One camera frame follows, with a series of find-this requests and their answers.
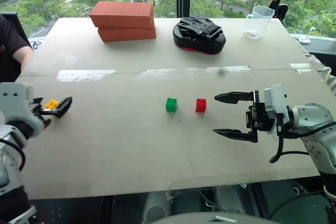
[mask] black sleeve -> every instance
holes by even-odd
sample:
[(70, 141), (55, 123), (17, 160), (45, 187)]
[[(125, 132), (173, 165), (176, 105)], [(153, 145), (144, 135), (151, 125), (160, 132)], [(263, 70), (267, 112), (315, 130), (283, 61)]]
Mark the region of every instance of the black sleeve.
[(21, 47), (29, 46), (2, 15), (0, 15), (0, 36), (10, 56), (13, 56)]

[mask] red lego brick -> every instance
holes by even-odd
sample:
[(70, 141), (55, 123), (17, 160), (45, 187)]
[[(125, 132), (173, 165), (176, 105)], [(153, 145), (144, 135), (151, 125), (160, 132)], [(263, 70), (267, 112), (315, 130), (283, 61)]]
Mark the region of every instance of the red lego brick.
[(196, 99), (196, 112), (204, 113), (206, 109), (206, 99)]

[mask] tape strip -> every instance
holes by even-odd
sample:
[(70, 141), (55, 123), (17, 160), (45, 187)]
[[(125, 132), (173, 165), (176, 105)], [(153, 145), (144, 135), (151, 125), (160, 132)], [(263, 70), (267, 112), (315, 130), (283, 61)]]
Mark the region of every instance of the tape strip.
[(290, 63), (293, 69), (312, 69), (313, 67), (309, 63)]
[(307, 72), (312, 72), (313, 69), (311, 68), (305, 68), (305, 69), (296, 69), (297, 73), (307, 73)]
[(56, 81), (98, 81), (115, 70), (60, 70)]
[(134, 77), (135, 80), (142, 79), (153, 79), (153, 78), (163, 78), (163, 79), (174, 79), (171, 74), (167, 73), (216, 73), (216, 72), (243, 72), (251, 71), (252, 68), (249, 66), (229, 66), (229, 67), (208, 67), (202, 68), (167, 68), (167, 69), (147, 69), (141, 74)]

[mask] black padded mitt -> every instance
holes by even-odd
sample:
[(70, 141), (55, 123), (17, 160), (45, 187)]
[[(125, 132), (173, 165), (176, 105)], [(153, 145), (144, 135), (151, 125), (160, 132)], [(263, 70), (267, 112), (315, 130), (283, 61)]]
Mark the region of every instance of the black padded mitt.
[(217, 54), (226, 38), (222, 29), (210, 19), (190, 16), (180, 20), (173, 29), (174, 42), (185, 50)]

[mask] yellow lego brick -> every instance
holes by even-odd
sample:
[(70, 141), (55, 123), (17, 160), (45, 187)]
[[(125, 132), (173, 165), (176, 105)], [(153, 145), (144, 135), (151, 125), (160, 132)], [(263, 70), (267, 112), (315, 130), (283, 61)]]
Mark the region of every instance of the yellow lego brick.
[(45, 109), (55, 109), (57, 108), (59, 102), (56, 100), (50, 100), (46, 105), (44, 105)]

